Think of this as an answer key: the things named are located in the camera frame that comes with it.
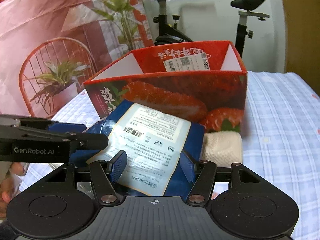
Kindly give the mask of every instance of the blue snack bag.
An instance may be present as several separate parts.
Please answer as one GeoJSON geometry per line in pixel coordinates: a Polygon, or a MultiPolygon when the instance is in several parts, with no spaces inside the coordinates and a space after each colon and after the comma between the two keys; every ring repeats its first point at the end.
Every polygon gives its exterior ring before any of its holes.
{"type": "Polygon", "coordinates": [[[122,194],[188,196],[192,184],[182,171],[179,158],[184,150],[199,160],[202,125],[124,100],[85,132],[106,134],[108,147],[96,154],[77,151],[70,161],[84,166],[100,159],[110,160],[119,150],[126,151],[127,167],[115,185],[122,194]]]}

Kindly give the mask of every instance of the wooden door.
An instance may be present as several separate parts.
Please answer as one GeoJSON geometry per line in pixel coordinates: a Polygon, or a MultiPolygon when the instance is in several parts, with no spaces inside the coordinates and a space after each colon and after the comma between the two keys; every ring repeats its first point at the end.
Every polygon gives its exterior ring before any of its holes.
{"type": "Polygon", "coordinates": [[[320,95],[320,0],[283,0],[286,72],[297,73],[320,95]]]}

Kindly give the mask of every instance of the bike seat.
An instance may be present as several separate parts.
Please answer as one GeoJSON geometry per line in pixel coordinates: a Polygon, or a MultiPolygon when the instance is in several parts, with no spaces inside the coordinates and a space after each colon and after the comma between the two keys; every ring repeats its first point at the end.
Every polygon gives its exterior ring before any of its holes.
{"type": "Polygon", "coordinates": [[[234,0],[230,5],[234,8],[252,11],[258,8],[264,1],[265,0],[234,0]]]}

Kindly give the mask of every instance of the red wire chair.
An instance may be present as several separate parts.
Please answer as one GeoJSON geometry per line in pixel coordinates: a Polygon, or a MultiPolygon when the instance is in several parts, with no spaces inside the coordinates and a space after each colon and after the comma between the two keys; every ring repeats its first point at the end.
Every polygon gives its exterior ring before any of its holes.
{"type": "Polygon", "coordinates": [[[78,77],[77,92],[83,90],[83,82],[95,74],[95,63],[89,49],[78,40],[60,37],[48,40],[35,48],[22,64],[19,74],[19,87],[31,116],[51,118],[60,109],[52,97],[42,96],[31,100],[43,88],[37,76],[49,73],[45,62],[59,64],[65,61],[81,62],[89,68],[83,70],[83,76],[78,77]]]}

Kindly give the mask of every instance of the pink plastic bag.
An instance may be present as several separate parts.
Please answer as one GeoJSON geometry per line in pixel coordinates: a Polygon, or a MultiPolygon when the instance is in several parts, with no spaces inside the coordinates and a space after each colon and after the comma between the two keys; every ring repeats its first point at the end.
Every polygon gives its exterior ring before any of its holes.
{"type": "Polygon", "coordinates": [[[0,0],[0,112],[50,118],[83,82],[152,46],[142,0],[0,0]]]}

